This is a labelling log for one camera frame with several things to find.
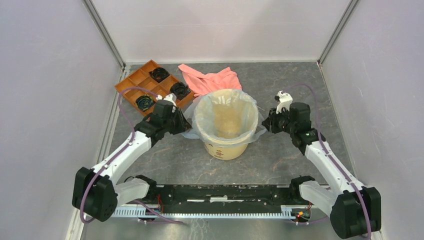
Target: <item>black roll of tape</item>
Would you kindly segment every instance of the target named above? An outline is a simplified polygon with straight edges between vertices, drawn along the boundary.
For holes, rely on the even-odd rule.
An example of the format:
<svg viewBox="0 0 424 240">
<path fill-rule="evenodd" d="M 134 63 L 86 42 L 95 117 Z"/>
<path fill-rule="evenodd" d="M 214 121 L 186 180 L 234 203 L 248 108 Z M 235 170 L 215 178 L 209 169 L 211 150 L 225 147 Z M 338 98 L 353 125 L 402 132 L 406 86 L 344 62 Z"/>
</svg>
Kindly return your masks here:
<svg viewBox="0 0 424 240">
<path fill-rule="evenodd" d="M 153 101 L 151 96 L 143 95 L 135 100 L 135 104 L 141 111 L 145 112 L 147 109 L 153 106 L 153 104 L 155 104 L 155 101 Z"/>
<path fill-rule="evenodd" d="M 175 94 L 176 98 L 178 100 L 182 100 L 185 98 L 191 91 L 189 89 L 189 86 L 185 85 L 182 82 L 177 82 L 174 85 L 172 85 L 170 92 Z"/>
<path fill-rule="evenodd" d="M 163 67 L 157 67 L 153 71 L 150 71 L 149 74 L 158 83 L 170 76 L 170 73 Z"/>
</svg>

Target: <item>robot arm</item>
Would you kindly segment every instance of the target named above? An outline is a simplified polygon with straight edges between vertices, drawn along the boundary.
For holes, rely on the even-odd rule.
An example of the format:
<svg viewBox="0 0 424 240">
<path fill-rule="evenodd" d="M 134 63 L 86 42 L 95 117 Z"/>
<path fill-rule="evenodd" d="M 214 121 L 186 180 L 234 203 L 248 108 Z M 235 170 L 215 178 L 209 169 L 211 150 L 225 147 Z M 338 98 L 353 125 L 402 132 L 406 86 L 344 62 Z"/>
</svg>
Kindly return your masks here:
<svg viewBox="0 0 424 240">
<path fill-rule="evenodd" d="M 290 187 L 296 196 L 313 203 L 327 216 L 337 235 L 343 239 L 367 233 L 367 226 L 359 204 L 358 196 L 352 187 L 354 184 L 361 193 L 371 223 L 371 230 L 381 229 L 381 196 L 375 187 L 365 187 L 357 180 L 333 154 L 326 139 L 321 140 L 328 153 L 321 145 L 318 131 L 311 127 L 311 110 L 302 102 L 292 103 L 288 93 L 279 92 L 275 99 L 277 108 L 269 111 L 269 116 L 262 125 L 271 133 L 290 134 L 291 141 L 300 152 L 310 160 L 330 186 L 326 189 L 311 176 L 292 179 Z M 339 170 L 343 170 L 350 180 Z"/>
<path fill-rule="evenodd" d="M 145 152 L 152 148 L 165 133 L 179 134 L 190 129 L 181 110 L 176 107 L 175 96 L 158 96 L 152 113 L 147 115 L 130 135 L 109 157 L 93 166 L 91 169 L 82 167 L 75 176 L 72 205 L 81 209 L 84 192 L 89 182 L 102 169 L 103 172 L 95 179 L 89 189 L 83 211 L 104 222 L 110 218 L 116 207 L 135 199 L 142 199 L 149 191 L 150 184 L 144 179 L 134 178 L 131 181 L 118 184 L 124 172 Z M 107 162 L 114 158 L 110 165 Z"/>
</svg>

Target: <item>metal frame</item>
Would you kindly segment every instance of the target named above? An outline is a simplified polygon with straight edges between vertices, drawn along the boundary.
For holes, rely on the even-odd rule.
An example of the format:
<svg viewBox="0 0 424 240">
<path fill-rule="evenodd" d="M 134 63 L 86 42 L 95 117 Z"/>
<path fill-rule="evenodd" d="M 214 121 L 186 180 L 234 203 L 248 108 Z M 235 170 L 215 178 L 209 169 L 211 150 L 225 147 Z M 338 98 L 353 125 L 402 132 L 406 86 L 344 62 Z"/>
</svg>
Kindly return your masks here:
<svg viewBox="0 0 424 240">
<path fill-rule="evenodd" d="M 337 113 L 337 108 L 333 104 L 333 102 L 334 102 L 333 101 L 333 93 L 332 93 L 331 89 L 329 88 L 329 86 L 327 85 L 326 78 L 325 78 L 324 73 L 323 73 L 323 67 L 321 66 L 319 61 L 316 61 L 316 64 L 318 65 L 319 72 L 321 73 L 321 78 L 324 80 L 325 88 L 327 88 L 328 96 L 330 97 L 330 102 L 331 102 L 331 105 L 332 105 L 332 109 L 333 109 L 333 112 L 334 112 L 335 119 L 337 121 L 337 125 L 340 126 L 340 124 L 339 124 L 340 119 L 339 119 L 339 115 Z M 355 168 L 355 163 L 352 161 L 353 158 L 352 158 L 351 150 L 349 148 L 347 148 L 347 146 L 346 146 L 345 131 L 341 127 L 339 127 L 339 128 L 340 128 L 340 131 L 341 131 L 341 138 L 343 139 L 344 149 L 346 150 L 347 157 L 349 159 L 350 165 L 352 166 L 353 175 L 358 176 L 356 168 Z"/>
<path fill-rule="evenodd" d="M 340 21 L 338 22 L 337 26 L 335 27 L 334 32 L 332 33 L 330 39 L 328 40 L 328 43 L 325 46 L 324 51 L 322 51 L 321 56 L 318 59 L 318 64 L 321 65 L 326 60 L 327 56 L 329 55 L 330 50 L 333 48 L 336 40 L 339 38 L 340 33 L 342 32 L 347 21 L 351 17 L 352 12 L 355 10 L 359 1 L 360 0 L 350 0 L 349 4 L 347 5 L 346 10 L 344 11 L 343 15 L 341 16 Z"/>
<path fill-rule="evenodd" d="M 106 42 L 107 46 L 109 47 L 110 51 L 112 51 L 113 57 L 115 58 L 116 62 L 121 66 L 121 68 L 125 68 L 126 64 L 123 58 L 121 57 L 117 47 L 115 46 L 114 41 L 109 35 L 108 30 L 106 29 L 105 24 L 100 18 L 100 15 L 97 12 L 96 7 L 94 6 L 92 0 L 82 0 L 82 2 L 87 8 L 88 13 L 93 19 L 98 30 L 100 31 L 100 34 L 103 37 L 104 41 Z"/>
<path fill-rule="evenodd" d="M 120 78 L 117 81 L 120 82 L 129 75 L 131 66 L 126 66 L 125 69 L 121 72 Z M 103 141 L 100 148 L 97 149 L 97 154 L 95 158 L 96 163 L 100 163 L 109 155 L 109 150 L 111 149 L 112 138 L 115 132 L 115 126 L 117 124 L 117 119 L 119 115 L 118 109 L 118 96 L 119 93 L 115 93 L 114 100 L 110 106 L 109 119 L 104 130 Z M 83 234 L 84 223 L 80 220 L 80 210 L 74 208 L 72 216 L 69 222 L 69 227 L 66 232 L 65 240 L 80 240 Z"/>
</svg>

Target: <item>white wall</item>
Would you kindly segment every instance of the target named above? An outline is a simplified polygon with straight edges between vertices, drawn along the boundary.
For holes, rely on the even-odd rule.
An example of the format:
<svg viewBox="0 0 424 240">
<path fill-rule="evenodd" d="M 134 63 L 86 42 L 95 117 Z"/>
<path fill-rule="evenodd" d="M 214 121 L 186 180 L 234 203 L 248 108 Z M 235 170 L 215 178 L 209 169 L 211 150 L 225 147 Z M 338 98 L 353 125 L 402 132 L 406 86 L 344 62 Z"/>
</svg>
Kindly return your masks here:
<svg viewBox="0 0 424 240">
<path fill-rule="evenodd" d="M 126 62 L 317 60 L 349 0 L 93 0 Z"/>
<path fill-rule="evenodd" d="M 323 64 L 358 178 L 382 195 L 389 240 L 424 234 L 423 9 L 360 1 Z"/>
<path fill-rule="evenodd" d="M 0 5 L 0 239 L 64 239 L 120 68 L 80 0 Z"/>
</svg>

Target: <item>pink towel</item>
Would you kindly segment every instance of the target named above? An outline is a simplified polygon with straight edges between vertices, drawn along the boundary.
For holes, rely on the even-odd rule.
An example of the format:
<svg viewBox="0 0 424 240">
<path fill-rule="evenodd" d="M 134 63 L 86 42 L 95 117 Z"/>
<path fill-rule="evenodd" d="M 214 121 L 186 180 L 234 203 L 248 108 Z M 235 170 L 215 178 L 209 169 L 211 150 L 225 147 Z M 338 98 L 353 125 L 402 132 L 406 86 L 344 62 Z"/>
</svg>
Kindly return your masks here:
<svg viewBox="0 0 424 240">
<path fill-rule="evenodd" d="M 188 87 L 195 93 L 195 97 L 206 95 L 219 89 L 242 89 L 237 73 L 231 71 L 230 67 L 218 73 L 208 73 L 206 75 L 185 64 L 179 65 L 178 68 L 181 70 Z"/>
</svg>

